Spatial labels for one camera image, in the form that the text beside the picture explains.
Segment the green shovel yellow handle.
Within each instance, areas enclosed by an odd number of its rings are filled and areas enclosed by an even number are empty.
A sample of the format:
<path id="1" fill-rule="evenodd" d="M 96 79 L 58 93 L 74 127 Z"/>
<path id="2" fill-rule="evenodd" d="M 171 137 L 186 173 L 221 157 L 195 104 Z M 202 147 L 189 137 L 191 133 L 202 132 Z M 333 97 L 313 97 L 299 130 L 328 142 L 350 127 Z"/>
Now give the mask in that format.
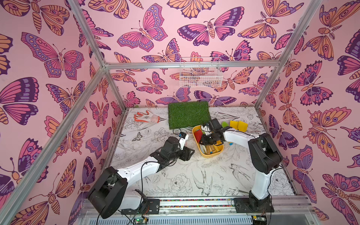
<path id="1" fill-rule="evenodd" d="M 229 126 L 229 124 L 227 122 L 225 122 L 225 121 L 223 121 L 221 125 L 222 125 L 222 128 L 225 128 L 225 127 Z"/>

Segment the yellow plastic storage box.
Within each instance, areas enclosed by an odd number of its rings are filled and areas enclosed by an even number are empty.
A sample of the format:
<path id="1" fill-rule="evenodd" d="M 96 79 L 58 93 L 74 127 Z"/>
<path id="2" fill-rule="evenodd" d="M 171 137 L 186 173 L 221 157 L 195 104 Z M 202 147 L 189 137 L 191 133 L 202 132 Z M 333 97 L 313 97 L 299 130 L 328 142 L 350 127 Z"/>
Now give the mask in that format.
<path id="1" fill-rule="evenodd" d="M 196 130 L 200 129 L 201 130 L 201 125 L 195 126 L 192 129 L 192 134 L 194 136 L 194 132 Z M 219 155 L 220 153 L 223 152 L 224 150 L 224 145 L 220 145 L 220 146 L 215 146 L 215 145 L 201 145 L 199 143 L 196 142 L 196 145 L 199 149 L 200 154 L 204 157 L 204 158 L 211 158 L 214 156 Z"/>

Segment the red shovel wooden handle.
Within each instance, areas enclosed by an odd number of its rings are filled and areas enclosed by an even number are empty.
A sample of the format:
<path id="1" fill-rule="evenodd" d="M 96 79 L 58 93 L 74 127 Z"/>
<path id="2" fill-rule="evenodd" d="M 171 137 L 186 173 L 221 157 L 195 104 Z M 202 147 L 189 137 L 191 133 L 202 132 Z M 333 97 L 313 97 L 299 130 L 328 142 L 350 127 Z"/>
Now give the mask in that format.
<path id="1" fill-rule="evenodd" d="M 200 129 L 198 129 L 194 132 L 195 140 L 197 143 L 200 143 L 202 135 L 203 135 L 203 133 L 202 133 L 202 130 L 200 130 Z"/>

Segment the yellow shovel wooden handle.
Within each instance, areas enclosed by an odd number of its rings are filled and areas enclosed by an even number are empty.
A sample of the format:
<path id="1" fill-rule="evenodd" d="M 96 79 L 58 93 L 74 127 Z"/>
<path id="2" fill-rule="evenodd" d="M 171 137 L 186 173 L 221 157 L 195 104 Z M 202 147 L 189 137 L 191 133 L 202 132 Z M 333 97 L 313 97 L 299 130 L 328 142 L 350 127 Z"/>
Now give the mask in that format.
<path id="1" fill-rule="evenodd" d="M 236 130 L 238 130 L 239 122 L 238 121 L 230 121 L 229 126 L 236 129 Z"/>

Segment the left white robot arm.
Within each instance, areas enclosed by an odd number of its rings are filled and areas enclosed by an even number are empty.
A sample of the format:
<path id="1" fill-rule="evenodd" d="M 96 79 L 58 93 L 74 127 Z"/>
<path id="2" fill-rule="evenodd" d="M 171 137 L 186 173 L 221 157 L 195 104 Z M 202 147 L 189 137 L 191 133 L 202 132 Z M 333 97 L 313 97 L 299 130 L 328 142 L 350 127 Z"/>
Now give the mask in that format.
<path id="1" fill-rule="evenodd" d="M 111 217 L 118 210 L 137 211 L 146 201 L 143 185 L 135 188 L 143 178 L 173 166 L 178 159 L 189 161 L 194 150 L 185 146 L 188 135 L 181 132 L 178 137 L 170 136 L 164 145 L 146 159 L 122 169 L 106 168 L 88 194 L 88 200 L 102 219 Z"/>

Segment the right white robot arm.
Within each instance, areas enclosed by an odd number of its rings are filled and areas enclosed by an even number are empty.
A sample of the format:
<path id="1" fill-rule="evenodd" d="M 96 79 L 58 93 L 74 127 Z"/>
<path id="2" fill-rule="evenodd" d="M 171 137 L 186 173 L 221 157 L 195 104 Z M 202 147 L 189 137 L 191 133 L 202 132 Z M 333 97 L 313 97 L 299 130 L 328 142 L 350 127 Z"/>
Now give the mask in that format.
<path id="1" fill-rule="evenodd" d="M 252 136 L 241 131 L 219 130 L 208 135 L 203 134 L 201 145 L 212 145 L 217 142 L 230 142 L 249 150 L 251 162 L 256 169 L 253 187 L 247 198 L 233 200 L 237 213 L 272 213 L 272 195 L 269 193 L 272 174 L 283 160 L 276 144 L 269 134 Z"/>

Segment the green artificial grass mat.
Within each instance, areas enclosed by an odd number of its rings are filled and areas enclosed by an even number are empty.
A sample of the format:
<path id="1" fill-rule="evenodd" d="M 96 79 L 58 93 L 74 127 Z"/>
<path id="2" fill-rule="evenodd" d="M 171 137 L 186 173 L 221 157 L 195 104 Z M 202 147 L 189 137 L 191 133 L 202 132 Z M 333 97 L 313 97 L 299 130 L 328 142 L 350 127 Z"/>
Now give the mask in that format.
<path id="1" fill-rule="evenodd" d="M 170 129 L 195 127 L 211 120 L 207 102 L 181 102 L 168 105 Z"/>

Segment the red white gardening glove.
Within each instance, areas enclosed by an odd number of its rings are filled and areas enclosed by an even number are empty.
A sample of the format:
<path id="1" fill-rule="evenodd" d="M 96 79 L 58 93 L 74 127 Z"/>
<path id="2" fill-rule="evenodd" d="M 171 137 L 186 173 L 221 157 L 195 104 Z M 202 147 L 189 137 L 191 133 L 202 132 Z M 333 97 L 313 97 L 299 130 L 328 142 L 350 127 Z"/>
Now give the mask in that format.
<path id="1" fill-rule="evenodd" d="M 145 112 L 137 112 L 134 115 L 135 122 L 144 122 L 144 123 L 159 123 L 165 121 L 165 118 L 162 118 L 150 110 L 146 110 Z"/>

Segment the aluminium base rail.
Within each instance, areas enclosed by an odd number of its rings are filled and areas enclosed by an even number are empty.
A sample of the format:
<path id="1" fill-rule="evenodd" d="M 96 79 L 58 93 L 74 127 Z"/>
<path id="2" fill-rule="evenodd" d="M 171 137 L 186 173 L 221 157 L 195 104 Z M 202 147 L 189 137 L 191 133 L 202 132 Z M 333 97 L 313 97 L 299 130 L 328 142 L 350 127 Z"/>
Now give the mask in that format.
<path id="1" fill-rule="evenodd" d="M 272 212 L 237 212 L 243 196 L 156 197 L 151 209 L 141 215 L 117 211 L 103 219 L 86 201 L 79 225 L 319 225 L 307 197 L 274 196 Z"/>

